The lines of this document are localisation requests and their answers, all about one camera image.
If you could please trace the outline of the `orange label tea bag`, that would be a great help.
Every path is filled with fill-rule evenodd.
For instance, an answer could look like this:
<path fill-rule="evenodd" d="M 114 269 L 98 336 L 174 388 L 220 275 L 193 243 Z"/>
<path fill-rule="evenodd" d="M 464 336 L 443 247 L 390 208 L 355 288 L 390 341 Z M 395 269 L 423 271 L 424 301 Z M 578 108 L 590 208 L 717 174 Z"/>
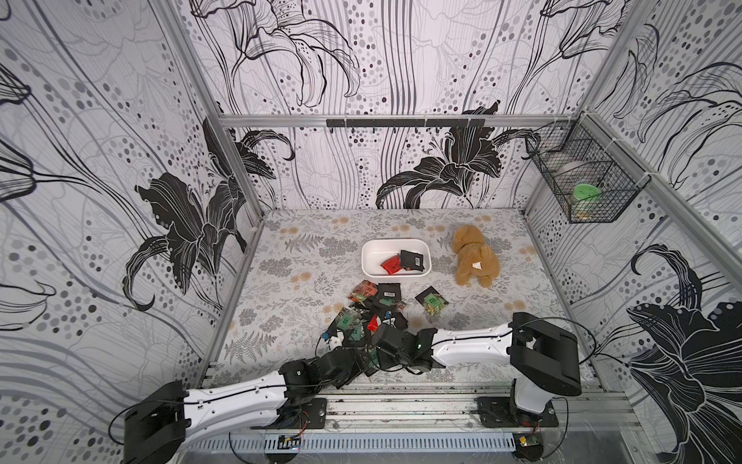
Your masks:
<path fill-rule="evenodd" d="M 424 255 L 413 251 L 400 251 L 400 266 L 406 271 L 424 272 Z"/>

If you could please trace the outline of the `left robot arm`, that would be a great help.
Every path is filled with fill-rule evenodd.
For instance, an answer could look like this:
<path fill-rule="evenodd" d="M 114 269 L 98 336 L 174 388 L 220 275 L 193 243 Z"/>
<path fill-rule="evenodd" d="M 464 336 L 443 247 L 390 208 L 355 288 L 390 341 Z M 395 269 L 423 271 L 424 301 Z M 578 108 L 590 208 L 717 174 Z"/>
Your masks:
<path fill-rule="evenodd" d="M 338 346 L 325 355 L 284 363 L 254 380 L 210 389 L 173 381 L 120 414 L 123 462 L 166 463 L 178 450 L 239 428 L 309 427 L 314 398 L 379 370 L 378 357 Z"/>

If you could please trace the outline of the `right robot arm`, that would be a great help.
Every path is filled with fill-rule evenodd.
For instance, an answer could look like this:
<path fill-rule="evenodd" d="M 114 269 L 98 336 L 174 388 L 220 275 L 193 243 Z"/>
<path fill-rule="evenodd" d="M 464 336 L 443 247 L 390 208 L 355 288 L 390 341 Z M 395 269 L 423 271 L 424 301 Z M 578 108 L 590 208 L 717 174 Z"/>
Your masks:
<path fill-rule="evenodd" d="M 371 345 L 394 365 L 421 372 L 454 365 L 510 365 L 514 379 L 511 408 L 542 415 L 557 396 L 583 392 L 579 345 L 574 334 L 556 326 L 556 317 L 539 318 L 516 312 L 512 321 L 482 330 L 425 329 L 411 334 L 382 324 Z"/>

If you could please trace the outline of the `green tea bag left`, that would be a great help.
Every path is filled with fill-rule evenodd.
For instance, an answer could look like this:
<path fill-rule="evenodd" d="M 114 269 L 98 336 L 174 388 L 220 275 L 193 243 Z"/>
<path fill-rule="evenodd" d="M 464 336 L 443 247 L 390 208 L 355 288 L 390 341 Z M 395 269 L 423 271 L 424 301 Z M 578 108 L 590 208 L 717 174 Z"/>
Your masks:
<path fill-rule="evenodd" d="M 335 328 L 344 338 L 361 340 L 364 337 L 363 320 L 355 309 L 341 309 L 334 320 Z"/>

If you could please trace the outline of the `green label tea bag right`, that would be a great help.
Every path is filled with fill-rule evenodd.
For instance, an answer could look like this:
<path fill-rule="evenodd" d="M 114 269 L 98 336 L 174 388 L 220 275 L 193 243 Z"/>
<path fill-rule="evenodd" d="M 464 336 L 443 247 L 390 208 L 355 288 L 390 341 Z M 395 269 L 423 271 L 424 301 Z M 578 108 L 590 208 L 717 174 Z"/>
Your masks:
<path fill-rule="evenodd" d="M 431 316 L 438 316 L 448 307 L 448 301 L 433 286 L 429 286 L 415 296 L 415 300 L 423 306 Z"/>

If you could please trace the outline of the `black barcode tea bag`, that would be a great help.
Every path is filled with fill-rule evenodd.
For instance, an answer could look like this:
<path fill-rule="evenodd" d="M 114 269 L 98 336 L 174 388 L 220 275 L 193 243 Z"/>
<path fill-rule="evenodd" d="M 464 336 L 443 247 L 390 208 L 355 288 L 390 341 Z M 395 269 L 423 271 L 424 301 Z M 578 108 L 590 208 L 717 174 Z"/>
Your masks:
<path fill-rule="evenodd" d="M 375 305 L 379 309 L 402 311 L 405 304 L 402 299 L 401 284 L 397 282 L 379 283 Z"/>

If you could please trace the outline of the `red black tea bag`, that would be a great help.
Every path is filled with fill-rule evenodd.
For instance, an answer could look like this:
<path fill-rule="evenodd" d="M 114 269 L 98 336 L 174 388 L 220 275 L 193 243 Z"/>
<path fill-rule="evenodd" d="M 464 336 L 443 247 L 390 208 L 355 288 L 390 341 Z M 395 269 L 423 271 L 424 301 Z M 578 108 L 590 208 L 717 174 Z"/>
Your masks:
<path fill-rule="evenodd" d="M 360 284 L 354 287 L 349 294 L 349 299 L 357 304 L 366 304 L 367 302 L 373 303 L 378 294 L 378 285 L 369 280 L 363 280 Z"/>

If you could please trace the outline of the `white storage box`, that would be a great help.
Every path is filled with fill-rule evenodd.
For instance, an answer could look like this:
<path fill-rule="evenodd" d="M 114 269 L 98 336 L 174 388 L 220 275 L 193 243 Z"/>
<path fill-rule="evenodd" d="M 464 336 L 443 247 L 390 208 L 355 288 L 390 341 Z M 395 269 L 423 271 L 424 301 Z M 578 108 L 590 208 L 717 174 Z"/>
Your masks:
<path fill-rule="evenodd" d="M 414 238 L 371 240 L 361 248 L 361 270 L 378 281 L 422 278 L 432 270 L 430 249 Z"/>

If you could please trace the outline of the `brown teddy bear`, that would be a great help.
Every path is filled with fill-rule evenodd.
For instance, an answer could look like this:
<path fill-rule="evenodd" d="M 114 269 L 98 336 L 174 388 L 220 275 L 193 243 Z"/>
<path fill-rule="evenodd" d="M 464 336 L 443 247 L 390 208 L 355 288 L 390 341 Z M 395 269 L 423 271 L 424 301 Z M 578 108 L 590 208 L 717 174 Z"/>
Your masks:
<path fill-rule="evenodd" d="M 452 249 L 457 255 L 455 281 L 458 285 L 468 285 L 474 278 L 481 287 L 489 288 L 499 277 L 498 255 L 486 244 L 478 227 L 471 224 L 459 227 L 453 235 Z"/>

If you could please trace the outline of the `green lid cup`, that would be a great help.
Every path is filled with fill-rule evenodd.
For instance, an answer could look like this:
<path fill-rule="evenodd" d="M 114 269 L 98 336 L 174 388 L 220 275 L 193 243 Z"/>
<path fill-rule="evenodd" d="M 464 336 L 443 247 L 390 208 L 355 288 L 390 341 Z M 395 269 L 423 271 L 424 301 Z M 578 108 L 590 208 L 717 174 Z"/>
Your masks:
<path fill-rule="evenodd" d="M 592 219 L 594 210 L 598 207 L 602 191 L 589 184 L 579 184 L 573 189 L 571 210 L 573 218 L 587 222 Z"/>

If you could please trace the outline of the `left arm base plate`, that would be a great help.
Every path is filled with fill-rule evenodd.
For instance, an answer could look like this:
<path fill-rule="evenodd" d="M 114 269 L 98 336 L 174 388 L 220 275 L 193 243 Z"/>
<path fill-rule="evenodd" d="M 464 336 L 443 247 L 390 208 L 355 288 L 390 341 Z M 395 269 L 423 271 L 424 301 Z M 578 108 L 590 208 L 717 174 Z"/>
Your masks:
<path fill-rule="evenodd" d="M 278 410 L 277 418 L 269 425 L 257 429 L 317 430 L 324 429 L 328 411 L 328 400 L 315 397 L 301 405 L 286 404 Z"/>

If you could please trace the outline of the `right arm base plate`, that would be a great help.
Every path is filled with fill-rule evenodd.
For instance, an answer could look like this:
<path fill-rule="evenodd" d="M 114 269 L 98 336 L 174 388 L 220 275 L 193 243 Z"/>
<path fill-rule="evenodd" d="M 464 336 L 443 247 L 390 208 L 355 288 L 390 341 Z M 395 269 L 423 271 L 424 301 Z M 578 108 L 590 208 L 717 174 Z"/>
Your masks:
<path fill-rule="evenodd" d="M 552 402 L 535 414 L 517 409 L 513 400 L 504 396 L 479 396 L 475 400 L 475 413 L 485 428 L 556 428 L 560 425 Z"/>

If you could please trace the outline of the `black bar on rail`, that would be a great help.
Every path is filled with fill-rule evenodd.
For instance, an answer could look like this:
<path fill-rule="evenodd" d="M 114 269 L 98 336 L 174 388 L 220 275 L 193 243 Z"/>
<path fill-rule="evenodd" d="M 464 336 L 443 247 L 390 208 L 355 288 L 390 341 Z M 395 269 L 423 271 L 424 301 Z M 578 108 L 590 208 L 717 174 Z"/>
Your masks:
<path fill-rule="evenodd" d="M 326 120 L 327 128 L 482 128 L 482 118 L 332 118 Z"/>

